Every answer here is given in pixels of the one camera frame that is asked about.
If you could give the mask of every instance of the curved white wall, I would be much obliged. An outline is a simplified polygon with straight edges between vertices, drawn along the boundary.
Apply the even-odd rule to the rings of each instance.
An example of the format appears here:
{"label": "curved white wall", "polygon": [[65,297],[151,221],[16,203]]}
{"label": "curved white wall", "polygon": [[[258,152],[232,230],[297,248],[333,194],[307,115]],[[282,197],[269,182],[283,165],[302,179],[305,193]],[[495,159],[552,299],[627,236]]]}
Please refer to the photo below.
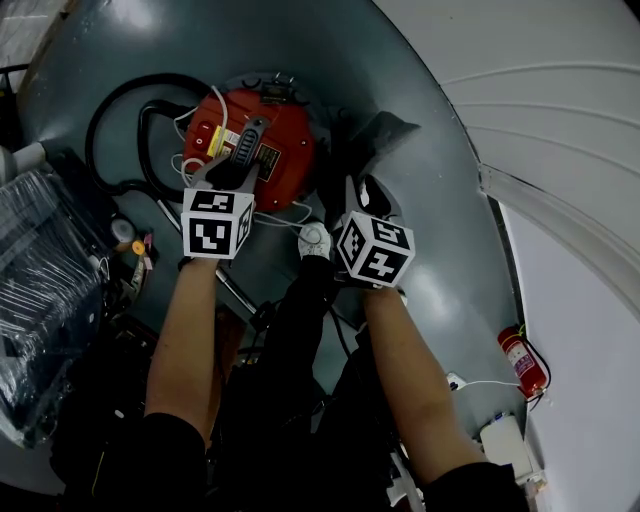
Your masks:
{"label": "curved white wall", "polygon": [[528,217],[503,205],[554,376],[532,419],[548,510],[636,510],[640,23],[622,0],[374,1],[455,107],[484,189]]}
{"label": "curved white wall", "polygon": [[376,0],[482,163],[640,253],[640,24],[622,0]]}

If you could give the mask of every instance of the shoe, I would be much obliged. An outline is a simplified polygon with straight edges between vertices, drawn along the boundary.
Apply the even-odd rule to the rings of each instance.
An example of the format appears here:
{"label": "shoe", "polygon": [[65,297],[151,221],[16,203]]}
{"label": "shoe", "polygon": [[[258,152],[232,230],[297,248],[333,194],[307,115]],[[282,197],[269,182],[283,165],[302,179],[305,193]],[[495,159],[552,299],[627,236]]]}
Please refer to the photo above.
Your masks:
{"label": "shoe", "polygon": [[331,261],[331,244],[331,235],[322,222],[305,224],[298,235],[300,258],[322,256]]}

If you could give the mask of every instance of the leg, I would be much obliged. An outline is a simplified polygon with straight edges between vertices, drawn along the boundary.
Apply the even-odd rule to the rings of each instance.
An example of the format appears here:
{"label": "leg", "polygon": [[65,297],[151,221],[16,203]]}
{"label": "leg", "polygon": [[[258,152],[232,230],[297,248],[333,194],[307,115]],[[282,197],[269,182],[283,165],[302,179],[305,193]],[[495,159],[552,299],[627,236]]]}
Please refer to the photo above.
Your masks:
{"label": "leg", "polygon": [[333,264],[321,256],[304,257],[300,276],[269,326],[257,367],[271,397],[268,415],[274,428],[303,416],[308,432],[312,366],[333,290]]}
{"label": "leg", "polygon": [[[295,491],[300,499],[304,497],[312,366],[322,338],[323,317],[335,295],[333,264],[328,259],[331,239],[326,230],[323,239],[311,254],[300,247],[299,277],[269,326],[258,363],[239,369],[236,375],[243,378],[230,381],[230,388],[241,388],[237,394],[229,389],[226,413],[223,407],[228,422],[222,424],[220,436],[225,455],[221,498],[230,509],[239,508],[245,500],[264,504],[273,499],[277,503],[283,481],[289,494]],[[218,509],[225,507],[218,503]]]}
{"label": "leg", "polygon": [[327,510],[337,502],[345,510],[390,510],[386,489],[393,483],[394,426],[367,338],[367,331],[358,335],[359,348],[314,436],[313,478],[326,489],[318,500]]}

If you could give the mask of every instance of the red fire extinguisher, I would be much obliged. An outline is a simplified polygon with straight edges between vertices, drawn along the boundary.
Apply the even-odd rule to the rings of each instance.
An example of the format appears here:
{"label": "red fire extinguisher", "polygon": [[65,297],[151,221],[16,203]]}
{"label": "red fire extinguisher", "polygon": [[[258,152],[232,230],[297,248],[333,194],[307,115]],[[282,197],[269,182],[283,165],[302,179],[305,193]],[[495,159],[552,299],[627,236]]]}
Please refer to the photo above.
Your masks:
{"label": "red fire extinguisher", "polygon": [[521,389],[527,399],[543,392],[548,384],[547,376],[518,329],[507,327],[498,336],[498,343],[513,365],[516,375],[522,383]]}

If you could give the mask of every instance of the white power strip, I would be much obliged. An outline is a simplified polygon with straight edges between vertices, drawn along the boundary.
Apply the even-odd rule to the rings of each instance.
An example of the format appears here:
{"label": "white power strip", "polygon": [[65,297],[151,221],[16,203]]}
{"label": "white power strip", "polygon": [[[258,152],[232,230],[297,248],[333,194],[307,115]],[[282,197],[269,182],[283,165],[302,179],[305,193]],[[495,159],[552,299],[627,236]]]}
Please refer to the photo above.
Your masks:
{"label": "white power strip", "polygon": [[447,381],[449,382],[451,391],[458,391],[467,385],[467,381],[455,372],[447,373]]}

